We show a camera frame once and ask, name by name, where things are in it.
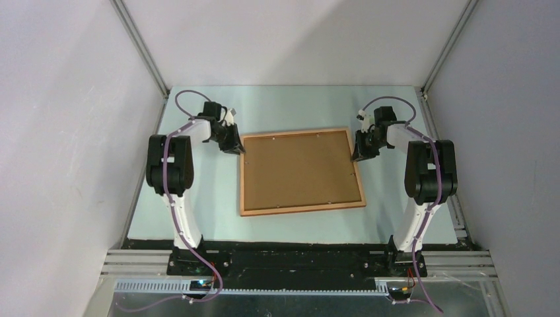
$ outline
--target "light blue table surface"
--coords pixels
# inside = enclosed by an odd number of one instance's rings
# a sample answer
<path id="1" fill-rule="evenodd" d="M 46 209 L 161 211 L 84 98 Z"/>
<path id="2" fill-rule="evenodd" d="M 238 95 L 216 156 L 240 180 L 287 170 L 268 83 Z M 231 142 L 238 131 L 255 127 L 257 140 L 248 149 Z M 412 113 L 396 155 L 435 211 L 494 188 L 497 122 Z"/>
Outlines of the light blue table surface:
<path id="1" fill-rule="evenodd" d="M 235 122 L 241 135 L 270 131 L 350 127 L 360 128 L 356 115 L 368 101 L 379 96 L 399 96 L 417 109 L 413 127 L 426 133 L 413 87 L 405 86 L 240 86 L 174 87 L 166 105 L 159 133 L 169 133 L 185 124 L 187 117 L 175 107 L 182 89 L 194 89 L 228 108 L 235 108 Z M 202 111 L 203 99 L 182 94 L 179 102 L 187 111 Z M 381 100 L 379 106 L 393 106 L 399 120 L 411 110 L 397 100 Z M 382 149 L 381 155 L 358 163 L 366 193 L 364 208 L 314 211 L 286 215 L 241 217 L 239 215 L 239 157 L 220 152 L 214 142 L 193 149 L 195 180 L 192 203 L 206 240 L 308 243 L 387 243 L 397 229 L 407 203 L 404 189 L 406 155 L 396 149 Z M 128 238 L 173 239 L 170 212 L 146 182 L 141 188 Z M 424 243 L 457 243 L 447 204 L 434 216 Z"/>

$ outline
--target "purple wire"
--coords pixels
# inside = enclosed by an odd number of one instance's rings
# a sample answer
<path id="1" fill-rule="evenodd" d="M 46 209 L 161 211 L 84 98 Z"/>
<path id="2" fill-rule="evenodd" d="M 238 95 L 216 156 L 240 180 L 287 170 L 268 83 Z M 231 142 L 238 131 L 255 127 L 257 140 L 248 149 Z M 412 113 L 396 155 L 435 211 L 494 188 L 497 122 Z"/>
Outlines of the purple wire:
<path id="1" fill-rule="evenodd" d="M 414 106 L 408 100 L 405 100 L 405 99 L 402 99 L 402 98 L 399 98 L 399 97 L 395 97 L 395 96 L 383 96 L 383 97 L 375 98 L 374 100 L 371 100 L 370 102 L 368 102 L 362 110 L 366 111 L 366 109 L 367 109 L 367 107 L 369 107 L 369 105 L 376 102 L 377 100 L 382 100 L 382 99 L 399 100 L 399 101 L 402 101 L 405 104 L 407 104 L 412 109 L 412 118 L 408 119 L 408 121 L 406 121 L 405 125 L 409 125 L 412 122 L 412 120 L 414 120 L 416 118 L 416 108 L 414 108 Z"/>
<path id="2" fill-rule="evenodd" d="M 418 270 L 418 265 L 416 263 L 416 243 L 418 242 L 418 239 L 420 239 L 424 230 L 426 229 L 426 225 L 428 223 L 428 220 L 430 219 L 430 211 L 435 206 L 437 206 L 441 201 L 442 182 L 441 182 L 441 171 L 440 171 L 440 164 L 439 164 L 439 156 L 438 156 L 438 153 L 437 153 L 436 145 L 435 145 L 435 143 L 432 139 L 423 135 L 420 131 L 414 129 L 413 127 L 406 126 L 406 128 L 409 131 L 411 131 L 412 133 L 418 135 L 419 137 L 421 137 L 424 140 L 427 140 L 430 143 L 430 147 L 432 149 L 432 153 L 433 153 L 433 156 L 434 156 L 434 163 L 436 165 L 436 179 L 437 179 L 437 183 L 438 183 L 438 192 L 437 192 L 437 196 L 436 196 L 436 199 L 434 200 L 434 202 L 430 206 L 428 206 L 427 212 L 425 213 L 424 219 L 422 220 L 422 224 L 420 225 L 420 229 L 418 230 L 418 233 L 416 234 L 416 236 L 414 237 L 414 241 L 412 242 L 412 264 L 413 264 L 413 267 L 414 267 L 414 272 L 416 273 L 416 278 L 418 278 L 418 284 L 420 285 L 420 288 L 422 288 L 422 291 L 424 292 L 424 295 L 426 296 L 426 299 L 427 299 L 428 303 L 430 304 L 430 306 L 432 306 L 440 314 L 443 314 L 443 309 L 441 309 L 439 306 L 434 304 L 434 302 L 432 301 L 432 299 L 428 295 L 428 292 L 426 292 L 426 288 L 424 286 L 424 283 L 422 283 L 422 278 L 420 278 L 420 271 Z"/>
<path id="3" fill-rule="evenodd" d="M 370 102 L 368 102 L 368 104 L 365 105 L 365 107 L 362 110 L 366 110 L 372 103 L 376 102 L 377 100 L 382 100 L 382 99 L 394 99 L 394 100 L 399 100 L 404 102 L 405 104 L 407 104 L 411 109 L 412 109 L 412 118 L 408 119 L 408 121 L 405 122 L 404 126 L 406 129 L 408 129 L 410 132 L 418 135 L 420 138 L 428 141 L 428 143 L 430 143 L 430 148 L 432 149 L 432 153 L 434 156 L 434 164 L 436 165 L 436 179 L 437 179 L 437 183 L 438 183 L 438 192 L 437 192 L 437 196 L 436 199 L 434 200 L 434 202 L 428 206 L 427 208 L 427 213 L 425 213 L 424 219 L 422 220 L 422 223 L 420 225 L 420 229 L 418 230 L 418 233 L 416 234 L 416 236 L 414 237 L 414 241 L 412 242 L 412 263 L 413 263 L 413 267 L 414 267 L 414 272 L 416 273 L 416 278 L 418 278 L 418 284 L 420 285 L 420 287 L 422 288 L 422 291 L 424 292 L 424 295 L 426 296 L 427 301 L 425 300 L 419 300 L 419 299 L 412 299 L 410 300 L 415 301 L 415 302 L 425 302 L 430 304 L 430 306 L 432 306 L 437 312 L 443 314 L 443 309 L 441 309 L 439 306 L 437 306 L 436 304 L 434 304 L 434 302 L 432 301 L 432 299 L 430 298 L 430 296 L 428 295 L 428 292 L 426 292 L 426 288 L 424 287 L 424 283 L 422 283 L 422 278 L 420 278 L 420 271 L 418 270 L 418 265 L 416 263 L 416 243 L 418 242 L 418 239 L 420 239 L 420 237 L 422 236 L 424 230 L 426 229 L 429 217 L 430 217 L 430 211 L 437 206 L 440 201 L 441 201 L 441 195 L 442 195 L 442 181 L 441 181 L 441 171 L 440 171 L 440 164 L 439 164 L 439 156 L 437 153 L 437 149 L 436 149 L 436 145 L 434 143 L 434 141 L 427 137 L 426 135 L 422 134 L 420 131 L 414 129 L 413 127 L 410 126 L 410 123 L 412 122 L 412 120 L 414 120 L 416 118 L 416 108 L 414 108 L 414 105 L 411 104 L 410 102 L 408 102 L 407 100 L 404 100 L 402 98 L 399 97 L 395 97 L 395 96 L 383 96 L 383 97 L 378 97 L 375 98 L 374 100 L 371 100 Z"/>
<path id="4" fill-rule="evenodd" d="M 128 313 L 132 313 L 132 312 L 142 312 L 144 310 L 148 310 L 154 306 L 157 306 L 159 304 L 161 304 L 162 302 L 166 302 L 168 300 L 172 300 L 172 299 L 182 299 L 183 295 L 172 295 L 169 297 L 166 297 L 164 299 L 160 299 L 156 302 L 151 303 L 150 305 L 144 306 L 144 307 L 140 307 L 140 308 L 125 308 L 119 305 L 118 302 L 115 302 L 115 306 L 117 306 L 117 308 L 119 308 L 120 310 L 122 310 L 123 312 L 128 312 Z"/>
<path id="5" fill-rule="evenodd" d="M 163 190 L 165 192 L 165 195 L 167 196 L 167 199 L 169 200 L 169 206 L 171 207 L 171 216 L 173 218 L 173 225 L 175 226 L 175 230 L 177 230 L 177 233 L 179 234 L 179 237 L 181 238 L 181 241 L 187 246 L 187 248 L 189 249 L 189 251 L 196 257 L 198 258 L 202 263 L 204 263 L 207 267 L 209 267 L 214 274 L 216 275 L 217 279 L 220 281 L 220 286 L 218 288 L 218 290 L 216 291 L 216 293 L 210 295 L 210 296 L 206 296 L 203 297 L 202 299 L 194 299 L 192 297 L 189 297 L 187 295 L 172 295 L 169 297 L 166 297 L 164 299 L 160 299 L 156 302 L 153 302 L 150 305 L 141 307 L 141 308 L 125 308 L 119 305 L 118 302 L 115 302 L 115 305 L 122 310 L 123 312 L 141 312 L 143 310 L 147 310 L 150 309 L 154 306 L 157 306 L 159 304 L 161 304 L 162 302 L 166 302 L 168 300 L 172 300 L 172 299 L 189 299 L 193 302 L 207 302 L 209 300 L 213 300 L 216 296 L 218 296 L 218 294 L 220 294 L 223 290 L 223 284 L 224 281 L 222 279 L 222 275 L 220 274 L 220 272 L 218 272 L 218 270 L 212 265 L 210 264 L 205 258 L 203 258 L 200 254 L 198 254 L 191 246 L 190 244 L 187 242 L 187 240 L 185 239 L 185 237 L 182 235 L 182 230 L 181 227 L 179 225 L 179 222 L 177 220 L 177 216 L 175 215 L 175 207 L 174 207 L 174 201 L 171 198 L 171 194 L 169 193 L 169 187 L 167 184 L 167 159 L 169 158 L 169 142 L 171 141 L 171 138 L 174 137 L 175 135 L 181 133 L 181 132 L 185 132 L 187 129 L 189 129 L 190 127 L 192 127 L 192 125 L 194 124 L 194 120 L 193 120 L 193 116 L 187 112 L 186 110 L 184 110 L 183 108 L 181 108 L 181 106 L 179 105 L 179 101 L 178 101 L 178 97 L 180 94 L 183 94 L 185 92 L 192 92 L 195 94 L 198 94 L 204 98 L 206 98 L 206 100 L 211 101 L 210 98 L 206 97 L 204 94 L 202 94 L 201 92 L 195 91 L 195 90 L 181 90 L 180 92 L 178 92 L 175 95 L 175 105 L 177 105 L 177 107 L 183 111 L 187 116 L 190 117 L 190 121 L 183 125 L 182 127 L 180 127 L 179 129 L 169 133 L 167 135 L 167 138 L 165 139 L 165 143 L 164 143 L 164 148 L 163 148 Z"/>
<path id="6" fill-rule="evenodd" d="M 164 143 L 164 147 L 163 147 L 163 191 L 165 192 L 165 195 L 167 195 L 167 199 L 169 200 L 169 206 L 171 207 L 171 215 L 173 217 L 173 224 L 175 226 L 175 230 L 177 230 L 177 233 L 179 234 L 179 237 L 181 238 L 181 241 L 187 246 L 189 251 L 196 258 L 198 258 L 200 260 L 200 262 L 204 263 L 207 267 L 209 267 L 214 272 L 214 274 L 216 274 L 216 277 L 220 281 L 220 287 L 218 288 L 218 291 L 216 293 L 210 295 L 209 297 L 204 297 L 202 299 L 193 299 L 193 298 L 188 297 L 193 302 L 207 302 L 209 300 L 214 299 L 223 290 L 224 281 L 222 280 L 222 275 L 220 275 L 220 272 L 218 272 L 218 270 L 212 264 L 210 264 L 205 258 L 203 258 L 200 254 L 198 254 L 191 247 L 191 245 L 187 242 L 187 239 L 185 239 L 185 237 L 183 235 L 183 231 L 181 230 L 181 226 L 179 225 L 179 222 L 177 220 L 177 216 L 175 215 L 175 207 L 174 207 L 175 201 L 173 201 L 173 199 L 171 197 L 171 194 L 169 193 L 169 188 L 167 186 L 167 159 L 169 157 L 169 142 L 171 141 L 172 137 L 174 137 L 175 135 L 189 129 L 193 124 L 194 124 L 194 120 L 189 121 L 186 125 L 183 125 L 179 129 L 169 133 L 167 135 L 167 138 L 165 139 L 165 143 Z"/>
<path id="7" fill-rule="evenodd" d="M 391 295 L 389 295 L 388 297 L 391 301 L 394 301 L 395 304 L 410 304 L 411 302 L 423 302 L 424 304 L 429 304 L 427 300 L 423 299 L 395 300 Z"/>
<path id="8" fill-rule="evenodd" d="M 177 94 L 175 95 L 175 105 L 177 106 L 177 108 L 179 108 L 179 110 L 181 110 L 183 113 L 185 113 L 187 116 L 189 116 L 189 118 L 192 119 L 192 118 L 193 118 L 193 115 L 190 114 L 190 112 L 188 112 L 187 110 L 183 109 L 183 108 L 181 107 L 181 105 L 179 105 L 179 96 L 180 96 L 181 94 L 186 93 L 186 92 L 191 92 L 191 93 L 193 93 L 193 94 L 197 94 L 197 95 L 199 95 L 199 96 L 202 96 L 202 97 L 204 97 L 204 98 L 205 98 L 206 100 L 208 100 L 208 101 L 212 101 L 212 100 L 210 100 L 210 98 L 206 97 L 206 95 L 203 94 L 202 92 L 198 92 L 198 91 L 196 91 L 196 90 L 185 89 L 185 90 L 181 90 L 180 92 L 177 92 Z"/>

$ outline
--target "purple cable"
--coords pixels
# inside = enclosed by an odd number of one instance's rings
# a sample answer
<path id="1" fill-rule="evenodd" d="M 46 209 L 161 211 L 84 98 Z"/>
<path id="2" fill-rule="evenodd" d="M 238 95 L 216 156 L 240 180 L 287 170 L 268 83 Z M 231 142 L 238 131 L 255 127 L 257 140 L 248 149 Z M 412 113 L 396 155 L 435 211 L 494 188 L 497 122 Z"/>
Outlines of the purple cable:
<path id="1" fill-rule="evenodd" d="M 164 299 L 160 299 L 156 302 L 153 302 L 150 305 L 140 307 L 140 308 L 125 308 L 125 307 L 120 306 L 118 302 L 115 302 L 115 306 L 117 306 L 117 308 L 119 308 L 123 312 L 128 312 L 128 313 L 142 312 L 144 310 L 148 310 L 148 309 L 150 309 L 154 306 L 157 306 L 157 305 L 161 304 L 162 302 L 166 302 L 166 301 L 172 300 L 172 299 L 182 299 L 182 298 L 183 298 L 183 295 L 172 295 L 172 296 L 169 296 L 169 297 L 165 297 Z"/>
<path id="2" fill-rule="evenodd" d="M 418 230 L 418 233 L 416 234 L 416 236 L 414 237 L 414 241 L 412 242 L 412 263 L 413 263 L 413 267 L 414 267 L 414 272 L 416 273 L 416 278 L 418 278 L 418 284 L 420 284 L 420 287 L 422 288 L 422 291 L 424 292 L 424 295 L 426 296 L 427 301 L 424 300 L 411 300 L 411 301 L 415 301 L 415 302 L 426 302 L 428 304 L 430 304 L 430 306 L 432 306 L 437 312 L 440 312 L 441 314 L 443 314 L 443 309 L 441 309 L 439 306 L 437 306 L 436 304 L 434 304 L 434 302 L 432 301 L 432 299 L 430 298 L 430 296 L 428 295 L 428 292 L 426 292 L 426 288 L 424 287 L 424 283 L 422 283 L 422 279 L 420 278 L 420 271 L 418 270 L 418 265 L 416 263 L 416 243 L 418 242 L 418 239 L 420 239 L 420 237 L 422 236 L 422 234 L 424 233 L 424 230 L 426 229 L 426 225 L 428 223 L 429 217 L 430 217 L 430 211 L 437 206 L 440 201 L 441 201 L 441 194 L 442 194 L 442 181 L 441 181 L 441 171 L 440 171 L 440 164 L 439 164 L 439 156 L 437 153 L 437 149 L 436 149 L 436 145 L 434 143 L 434 141 L 425 136 L 424 134 L 422 134 L 420 131 L 414 129 L 413 127 L 410 126 L 410 123 L 412 122 L 412 120 L 414 120 L 416 118 L 416 109 L 414 108 L 413 104 L 411 104 L 410 102 L 408 102 L 407 100 L 404 100 L 402 98 L 399 97 L 395 97 L 395 96 L 383 96 L 383 97 L 378 97 L 375 98 L 374 100 L 371 100 L 370 102 L 368 102 L 368 104 L 365 105 L 365 107 L 362 110 L 366 110 L 372 103 L 376 102 L 377 100 L 382 100 L 382 99 L 394 99 L 394 100 L 399 100 L 404 102 L 405 104 L 407 104 L 411 109 L 412 109 L 412 118 L 408 119 L 408 121 L 406 121 L 404 123 L 404 126 L 406 129 L 408 129 L 410 132 L 418 135 L 420 138 L 428 141 L 428 143 L 430 143 L 430 147 L 432 149 L 432 153 L 434 156 L 434 164 L 436 165 L 436 179 L 437 179 L 437 183 L 438 183 L 438 192 L 437 192 L 437 196 L 435 201 L 428 206 L 427 208 L 427 213 L 425 213 L 424 219 L 420 225 L 420 229 Z"/>
<path id="3" fill-rule="evenodd" d="M 165 139 L 165 144 L 163 146 L 163 191 L 165 192 L 165 195 L 167 195 L 167 199 L 169 199 L 169 206 L 171 207 L 171 215 L 173 217 L 173 224 L 175 226 L 175 230 L 177 230 L 177 233 L 179 234 L 179 237 L 181 238 L 181 241 L 187 246 L 189 251 L 196 258 L 198 258 L 200 260 L 200 262 L 204 263 L 207 267 L 209 267 L 214 272 L 214 274 L 216 274 L 216 277 L 220 281 L 220 287 L 218 288 L 218 291 L 215 294 L 212 294 L 209 297 L 204 297 L 202 299 L 193 299 L 193 298 L 189 297 L 189 299 L 192 300 L 193 302 L 207 302 L 209 300 L 214 299 L 223 290 L 224 281 L 222 280 L 222 275 L 220 275 L 220 272 L 218 272 L 218 270 L 212 264 L 210 264 L 205 258 L 203 258 L 200 254 L 198 254 L 191 247 L 191 245 L 187 242 L 187 239 L 185 239 L 183 231 L 181 230 L 181 226 L 179 225 L 179 222 L 177 220 L 177 216 L 175 215 L 175 207 L 174 207 L 175 201 L 173 201 L 173 199 L 171 198 L 171 194 L 169 193 L 169 188 L 167 186 L 167 158 L 169 157 L 169 142 L 171 141 L 172 137 L 174 137 L 175 135 L 189 129 L 193 124 L 194 124 L 193 120 L 189 121 L 186 125 L 183 125 L 179 129 L 169 133 L 167 135 L 167 138 Z"/>
<path id="4" fill-rule="evenodd" d="M 187 116 L 189 116 L 189 118 L 193 118 L 193 115 L 190 114 L 190 112 L 188 112 L 187 110 L 183 109 L 180 105 L 179 105 L 179 96 L 181 94 L 184 94 L 186 92 L 192 92 L 193 94 L 197 94 L 199 96 L 204 97 L 206 100 L 208 101 L 212 101 L 210 100 L 210 98 L 206 97 L 205 94 L 203 94 L 202 92 L 198 92 L 196 90 L 190 90 L 190 89 L 185 89 L 185 90 L 181 90 L 180 92 L 177 92 L 177 94 L 175 95 L 175 105 L 177 106 L 177 108 L 179 108 L 179 110 L 181 110 L 183 113 L 185 113 Z"/>
<path id="5" fill-rule="evenodd" d="M 177 93 L 177 95 L 175 95 L 175 105 L 177 105 L 177 107 L 183 111 L 187 116 L 190 117 L 190 119 L 193 119 L 193 116 L 187 112 L 186 110 L 184 110 L 183 108 L 181 108 L 181 106 L 179 105 L 178 102 L 178 97 L 180 94 L 183 94 L 185 92 L 192 92 L 195 94 L 198 94 L 204 98 L 206 98 L 206 100 L 211 101 L 210 98 L 206 97 L 204 94 L 202 94 L 201 92 L 195 91 L 195 90 L 181 90 L 180 92 Z M 157 306 L 159 304 L 161 304 L 162 302 L 166 302 L 168 300 L 172 300 L 172 299 L 189 299 L 193 302 L 207 302 L 209 300 L 213 300 L 216 296 L 218 296 L 218 294 L 220 294 L 223 290 L 223 284 L 224 281 L 222 279 L 222 275 L 220 274 L 220 272 L 218 272 L 218 270 L 212 265 L 210 264 L 205 258 L 203 258 L 200 254 L 198 254 L 191 246 L 190 244 L 187 242 L 187 240 L 185 239 L 185 237 L 183 236 L 183 231 L 181 230 L 181 227 L 179 225 L 179 222 L 177 220 L 177 216 L 175 215 L 175 206 L 174 206 L 174 201 L 171 198 L 171 194 L 169 193 L 169 187 L 167 185 L 167 159 L 169 158 L 169 142 L 171 141 L 171 138 L 174 137 L 175 135 L 181 133 L 181 132 L 185 132 L 187 129 L 189 129 L 190 127 L 192 127 L 192 125 L 194 124 L 194 120 L 190 120 L 187 124 L 183 125 L 182 127 L 180 127 L 179 129 L 169 133 L 167 135 L 167 138 L 165 139 L 165 143 L 164 143 L 164 148 L 163 148 L 163 190 L 165 192 L 165 195 L 167 195 L 167 199 L 169 200 L 169 206 L 171 207 L 171 215 L 173 218 L 173 224 L 175 226 L 175 230 L 177 230 L 177 233 L 179 234 L 179 237 L 181 238 L 181 241 L 187 246 L 187 248 L 189 249 L 189 251 L 196 257 L 198 258 L 202 263 L 204 263 L 207 267 L 209 267 L 214 274 L 216 275 L 217 279 L 220 281 L 220 287 L 218 288 L 217 292 L 215 294 L 210 295 L 209 297 L 204 297 L 202 299 L 193 299 L 192 297 L 189 297 L 187 295 L 172 295 L 169 297 L 166 297 L 164 299 L 160 299 L 150 305 L 141 307 L 141 308 L 124 308 L 122 306 L 120 306 L 118 304 L 118 302 L 115 302 L 115 305 L 122 310 L 123 312 L 141 312 L 143 310 L 147 310 L 150 309 L 154 306 Z"/>
<path id="6" fill-rule="evenodd" d="M 424 140 L 427 140 L 430 143 L 430 147 L 432 149 L 432 153 L 433 153 L 433 156 L 434 156 L 434 163 L 436 165 L 436 179 L 437 179 L 437 183 L 438 183 L 437 197 L 436 197 L 436 200 L 434 200 L 434 202 L 430 206 L 428 206 L 427 212 L 425 213 L 424 219 L 422 220 L 422 224 L 420 225 L 420 229 L 418 230 L 418 233 L 416 234 L 416 236 L 414 237 L 414 241 L 412 242 L 412 264 L 413 264 L 413 267 L 414 267 L 414 272 L 416 273 L 416 278 L 418 278 L 418 284 L 420 285 L 420 288 L 422 288 L 422 291 L 424 292 L 424 295 L 426 296 L 426 299 L 427 299 L 428 303 L 430 304 L 430 306 L 432 306 L 440 314 L 443 314 L 443 309 L 441 309 L 439 306 L 434 304 L 434 302 L 432 301 L 432 299 L 428 295 L 428 292 L 426 292 L 426 288 L 424 287 L 424 283 L 422 283 L 422 278 L 420 278 L 420 271 L 418 270 L 418 265 L 416 263 L 416 243 L 418 242 L 418 239 L 420 239 L 420 237 L 424 233 L 424 230 L 426 229 L 426 225 L 428 223 L 428 220 L 430 219 L 430 211 L 435 206 L 437 206 L 439 204 L 439 202 L 441 201 L 442 182 L 441 182 L 441 171 L 440 171 L 440 164 L 439 164 L 439 156 L 438 156 L 438 153 L 437 153 L 436 145 L 435 145 L 435 143 L 432 139 L 423 135 L 420 131 L 414 129 L 413 127 L 410 127 L 410 126 L 407 125 L 406 128 L 409 131 L 411 131 L 412 133 L 418 135 L 419 137 L 421 137 Z"/>
<path id="7" fill-rule="evenodd" d="M 375 98 L 374 100 L 371 100 L 370 102 L 368 102 L 364 108 L 362 108 L 363 111 L 366 111 L 367 107 L 369 107 L 370 104 L 376 102 L 377 100 L 382 100 L 382 99 L 394 99 L 394 100 L 399 100 L 404 102 L 405 104 L 407 104 L 411 109 L 412 109 L 412 118 L 408 119 L 408 121 L 405 122 L 405 125 L 409 125 L 412 120 L 414 120 L 416 118 L 416 108 L 414 108 L 414 106 L 408 102 L 408 100 L 405 100 L 403 98 L 399 98 L 399 97 L 395 97 L 395 96 L 383 96 L 383 97 L 378 97 Z"/>
<path id="8" fill-rule="evenodd" d="M 392 302 L 395 302 L 395 304 L 410 304 L 411 302 L 423 302 L 424 304 L 429 304 L 427 300 L 423 299 L 395 300 L 391 295 L 389 295 L 388 297 Z"/>

